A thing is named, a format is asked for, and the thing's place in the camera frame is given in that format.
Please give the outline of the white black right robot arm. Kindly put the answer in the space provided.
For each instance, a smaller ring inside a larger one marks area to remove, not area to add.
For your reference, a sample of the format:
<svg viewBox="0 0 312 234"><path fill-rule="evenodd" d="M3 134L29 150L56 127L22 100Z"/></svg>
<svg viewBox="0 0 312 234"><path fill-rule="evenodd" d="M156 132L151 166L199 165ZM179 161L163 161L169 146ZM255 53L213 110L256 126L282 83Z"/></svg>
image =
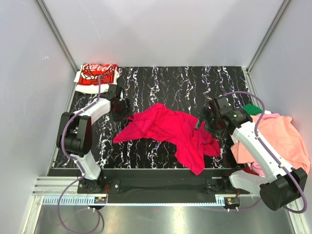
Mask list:
<svg viewBox="0 0 312 234"><path fill-rule="evenodd" d="M243 170L235 171L228 176L231 186L260 197L272 211L287 208L301 198L302 209L287 210L295 214L304 213L308 208L304 195L307 173L303 168L295 169L288 163L261 134L258 129L260 122L254 122L244 109L231 106L227 96L229 93L214 98L202 108L195 129L203 126L217 139L232 135L248 150L265 174L265 177L260 177Z"/></svg>

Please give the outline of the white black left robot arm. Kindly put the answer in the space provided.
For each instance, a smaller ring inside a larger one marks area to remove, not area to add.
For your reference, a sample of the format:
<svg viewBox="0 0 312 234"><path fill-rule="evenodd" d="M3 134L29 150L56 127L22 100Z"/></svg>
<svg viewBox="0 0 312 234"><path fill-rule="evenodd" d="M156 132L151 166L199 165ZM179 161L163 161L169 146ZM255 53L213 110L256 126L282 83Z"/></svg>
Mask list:
<svg viewBox="0 0 312 234"><path fill-rule="evenodd" d="M108 91L79 111L64 112L60 118L57 147L72 159L81 171L82 186L99 190L105 186L105 178L91 152L92 125L102 116L110 114L112 120L120 122L132 115L130 100L124 89L115 84Z"/></svg>

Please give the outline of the magenta t-shirt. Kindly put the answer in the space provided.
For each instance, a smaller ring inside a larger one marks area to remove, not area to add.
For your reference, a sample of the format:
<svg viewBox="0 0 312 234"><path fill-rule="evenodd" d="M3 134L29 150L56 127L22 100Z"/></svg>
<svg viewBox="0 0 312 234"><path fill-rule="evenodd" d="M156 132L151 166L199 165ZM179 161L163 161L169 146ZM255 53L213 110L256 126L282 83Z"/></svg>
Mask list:
<svg viewBox="0 0 312 234"><path fill-rule="evenodd" d="M157 103L128 119L131 122L113 139L113 143L141 138L172 143L176 146L178 162L196 176L205 168L205 156L219 157L221 154L217 140L203 127L197 130L197 118L188 113L173 111Z"/></svg>

